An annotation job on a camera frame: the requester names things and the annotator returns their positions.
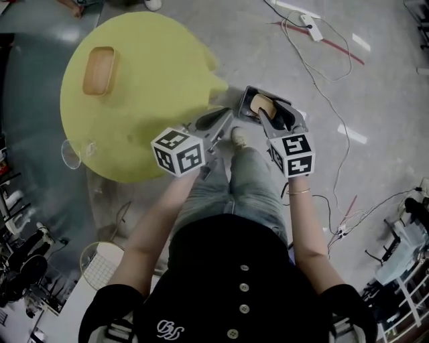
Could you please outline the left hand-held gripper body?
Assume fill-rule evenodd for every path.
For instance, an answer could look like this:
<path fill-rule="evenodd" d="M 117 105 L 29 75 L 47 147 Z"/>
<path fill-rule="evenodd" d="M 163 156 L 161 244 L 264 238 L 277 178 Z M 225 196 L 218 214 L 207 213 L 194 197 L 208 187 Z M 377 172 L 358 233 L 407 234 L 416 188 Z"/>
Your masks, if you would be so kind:
<path fill-rule="evenodd" d="M 159 168 L 182 177 L 199 168 L 212 168 L 217 160 L 215 145 L 222 139 L 209 141 L 208 131 L 196 131 L 199 118 L 177 125 L 166 121 L 151 123 L 151 148 Z"/>

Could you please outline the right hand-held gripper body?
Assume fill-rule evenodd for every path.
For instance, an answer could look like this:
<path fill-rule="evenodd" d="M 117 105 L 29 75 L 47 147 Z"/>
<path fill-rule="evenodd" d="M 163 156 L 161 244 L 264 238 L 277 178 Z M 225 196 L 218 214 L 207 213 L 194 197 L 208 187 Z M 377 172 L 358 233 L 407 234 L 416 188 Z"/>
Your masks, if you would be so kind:
<path fill-rule="evenodd" d="M 285 178 L 307 176 L 314 172 L 315 150 L 314 140 L 308 132 L 306 122 L 300 111 L 290 115 L 294 123 L 290 129 L 286 123 L 292 120 L 288 117 L 282 129 L 276 129 L 267 117 L 267 144 L 272 161 Z"/>

